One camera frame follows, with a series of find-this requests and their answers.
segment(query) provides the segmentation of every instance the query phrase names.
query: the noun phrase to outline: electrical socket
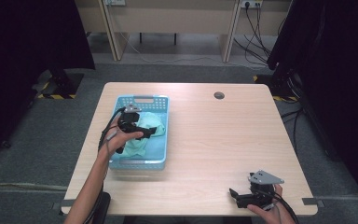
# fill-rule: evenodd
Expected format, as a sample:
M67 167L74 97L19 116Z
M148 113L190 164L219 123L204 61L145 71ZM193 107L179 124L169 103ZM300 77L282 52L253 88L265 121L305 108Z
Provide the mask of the electrical socket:
M105 4L110 7L124 7L126 0L104 0Z
M263 0L243 0L241 7L246 8L245 4L249 3L249 8L261 8L263 5Z

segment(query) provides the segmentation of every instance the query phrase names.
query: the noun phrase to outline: blue plastic basket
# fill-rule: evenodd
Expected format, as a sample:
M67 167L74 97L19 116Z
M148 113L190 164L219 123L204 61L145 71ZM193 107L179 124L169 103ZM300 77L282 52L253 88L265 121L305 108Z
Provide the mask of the blue plastic basket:
M167 156L169 97L163 95L121 95L117 98L113 112L128 104L141 108L142 112L139 113L141 117L145 112L151 112L159 116L165 126L165 134L148 139L143 156L121 157L120 154L115 153L109 161L109 168L132 170L164 169Z

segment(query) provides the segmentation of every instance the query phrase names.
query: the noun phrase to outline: human hand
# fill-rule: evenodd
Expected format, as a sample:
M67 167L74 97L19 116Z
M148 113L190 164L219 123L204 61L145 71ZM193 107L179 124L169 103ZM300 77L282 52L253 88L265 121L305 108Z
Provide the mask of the human hand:
M281 185L274 185L275 192L282 196L282 187ZM247 208L251 210L253 213L262 217L266 224L294 224L292 217L290 216L289 212L283 206L283 204L279 203L276 199L273 199L272 202L275 204L272 209L269 211L265 211L260 207L249 204Z
M124 133L117 126L118 118L115 118L110 124L110 129L104 137L104 143L102 147L105 147L108 151L109 158L116 152L120 147L124 147L126 142L132 138L140 138L144 134L142 132L135 133Z

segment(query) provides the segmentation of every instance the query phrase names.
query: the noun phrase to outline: towel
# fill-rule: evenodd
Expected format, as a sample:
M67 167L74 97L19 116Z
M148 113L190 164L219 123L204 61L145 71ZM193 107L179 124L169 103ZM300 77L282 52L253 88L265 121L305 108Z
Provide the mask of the towel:
M161 118L151 112L141 113L137 122L137 126L146 129L157 128L156 132L150 137L156 137L165 134L165 126L162 124ZM148 138L142 138L141 140L131 139L126 143L124 151L120 157L131 157L134 155L144 156L146 153L145 146L148 140Z

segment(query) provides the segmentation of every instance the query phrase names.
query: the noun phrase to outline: black curtain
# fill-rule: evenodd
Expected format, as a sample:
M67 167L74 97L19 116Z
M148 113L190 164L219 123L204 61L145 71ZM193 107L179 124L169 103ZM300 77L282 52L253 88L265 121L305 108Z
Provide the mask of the black curtain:
M0 141L48 69L95 69L73 0L0 1Z
M325 1L320 45L300 73L338 156L358 183L358 2Z

